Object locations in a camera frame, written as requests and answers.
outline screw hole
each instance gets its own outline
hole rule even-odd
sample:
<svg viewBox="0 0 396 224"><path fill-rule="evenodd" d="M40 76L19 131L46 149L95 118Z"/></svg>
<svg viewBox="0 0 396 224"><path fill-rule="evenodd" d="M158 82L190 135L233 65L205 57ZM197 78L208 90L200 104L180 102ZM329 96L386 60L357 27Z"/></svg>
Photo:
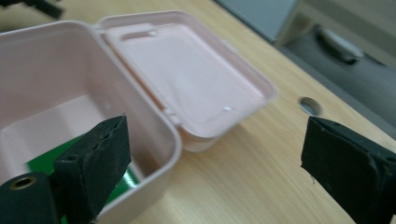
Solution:
<svg viewBox="0 0 396 224"><path fill-rule="evenodd" d="M11 184L10 188L13 190L26 189L26 188L32 186L35 183L35 181L36 181L35 176L22 177L21 179L14 181Z"/></svg>
<svg viewBox="0 0 396 224"><path fill-rule="evenodd" d="M303 97L300 99L300 106L302 110L311 116L318 116L321 113L320 104L309 97Z"/></svg>

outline pink container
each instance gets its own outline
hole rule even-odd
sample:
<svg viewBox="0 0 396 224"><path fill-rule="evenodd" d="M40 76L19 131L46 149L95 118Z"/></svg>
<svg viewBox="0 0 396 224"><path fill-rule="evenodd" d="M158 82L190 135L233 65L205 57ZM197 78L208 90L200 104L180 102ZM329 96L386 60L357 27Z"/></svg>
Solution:
<svg viewBox="0 0 396 224"><path fill-rule="evenodd" d="M276 96L234 50L176 11L0 34L0 63L0 184L100 121L128 116L140 184L100 223L130 221L163 195L182 147L207 149Z"/></svg>

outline wooden table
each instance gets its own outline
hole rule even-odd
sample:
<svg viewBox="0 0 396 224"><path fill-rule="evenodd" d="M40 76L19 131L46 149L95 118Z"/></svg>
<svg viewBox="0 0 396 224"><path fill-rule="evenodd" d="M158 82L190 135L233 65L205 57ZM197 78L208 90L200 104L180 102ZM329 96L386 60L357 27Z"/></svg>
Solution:
<svg viewBox="0 0 396 224"><path fill-rule="evenodd" d="M353 223L300 167L308 119L299 105L302 97L315 99L323 118L396 151L393 139L212 1L63 0L60 5L66 8L65 20L88 23L109 15L184 10L233 45L279 90L274 102L209 150L184 152L164 196L131 223ZM51 21L23 6L0 13L2 31Z"/></svg>

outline gray cabinet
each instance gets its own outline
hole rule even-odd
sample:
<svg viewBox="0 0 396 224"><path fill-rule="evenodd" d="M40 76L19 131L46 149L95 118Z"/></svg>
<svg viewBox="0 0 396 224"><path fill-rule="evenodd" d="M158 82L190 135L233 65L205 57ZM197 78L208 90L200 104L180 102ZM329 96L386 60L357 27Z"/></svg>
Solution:
<svg viewBox="0 0 396 224"><path fill-rule="evenodd" d="M298 0L216 0L274 43Z"/></svg>

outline hinged lid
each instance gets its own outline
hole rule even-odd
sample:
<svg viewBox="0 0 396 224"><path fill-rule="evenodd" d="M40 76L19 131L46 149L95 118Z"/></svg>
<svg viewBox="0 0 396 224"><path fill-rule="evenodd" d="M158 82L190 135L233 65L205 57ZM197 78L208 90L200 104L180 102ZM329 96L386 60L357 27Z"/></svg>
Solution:
<svg viewBox="0 0 396 224"><path fill-rule="evenodd" d="M185 13L110 17L99 27L165 114L197 137L222 135L276 95L269 80Z"/></svg>

